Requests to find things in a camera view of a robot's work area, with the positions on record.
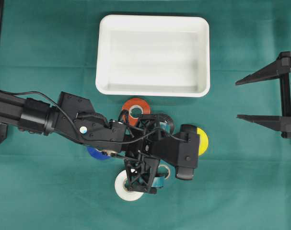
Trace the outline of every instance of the orange tape roll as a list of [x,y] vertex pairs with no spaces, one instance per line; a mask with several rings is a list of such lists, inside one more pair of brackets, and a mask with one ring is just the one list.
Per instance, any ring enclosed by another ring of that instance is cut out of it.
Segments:
[[135,108],[140,109],[142,114],[150,114],[151,113],[150,105],[143,99],[135,97],[135,98],[131,98],[128,101],[126,101],[124,103],[124,105],[122,106],[122,110],[124,110],[124,109],[128,110],[128,112],[129,112],[128,121],[129,121],[129,124],[132,126],[135,126],[137,121],[138,121],[138,118],[131,116],[131,111]]

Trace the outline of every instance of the teal fabric surface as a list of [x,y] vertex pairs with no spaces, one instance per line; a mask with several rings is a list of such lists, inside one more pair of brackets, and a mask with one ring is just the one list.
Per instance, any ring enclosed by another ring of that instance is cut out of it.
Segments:
[[279,82],[234,85],[291,50],[291,0],[6,0],[0,89],[89,98],[116,118],[130,96],[95,87],[100,20],[111,13],[194,15],[210,25],[211,89],[202,98],[142,97],[210,147],[193,181],[173,176],[157,195],[125,202],[117,159],[9,128],[0,145],[0,230],[291,230],[291,140],[239,119],[280,115]]

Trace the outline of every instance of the blue tape roll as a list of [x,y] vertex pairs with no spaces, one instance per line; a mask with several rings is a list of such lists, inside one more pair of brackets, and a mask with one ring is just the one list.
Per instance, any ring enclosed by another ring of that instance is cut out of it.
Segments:
[[87,147],[88,153],[91,155],[91,157],[94,157],[95,159],[98,159],[100,161],[107,160],[111,157],[104,155],[102,152],[98,151],[95,148]]

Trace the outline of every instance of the yellow tape roll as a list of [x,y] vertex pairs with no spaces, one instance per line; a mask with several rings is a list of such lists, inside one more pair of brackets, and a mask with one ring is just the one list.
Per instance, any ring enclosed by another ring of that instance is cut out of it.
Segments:
[[208,149],[209,139],[205,131],[199,127],[197,127],[197,134],[199,134],[198,155],[200,156]]

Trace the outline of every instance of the white bin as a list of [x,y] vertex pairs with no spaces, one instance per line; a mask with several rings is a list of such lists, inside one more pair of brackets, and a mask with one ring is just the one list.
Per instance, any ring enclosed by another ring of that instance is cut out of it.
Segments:
[[207,21],[179,16],[104,17],[95,83],[103,94],[204,96],[210,88]]

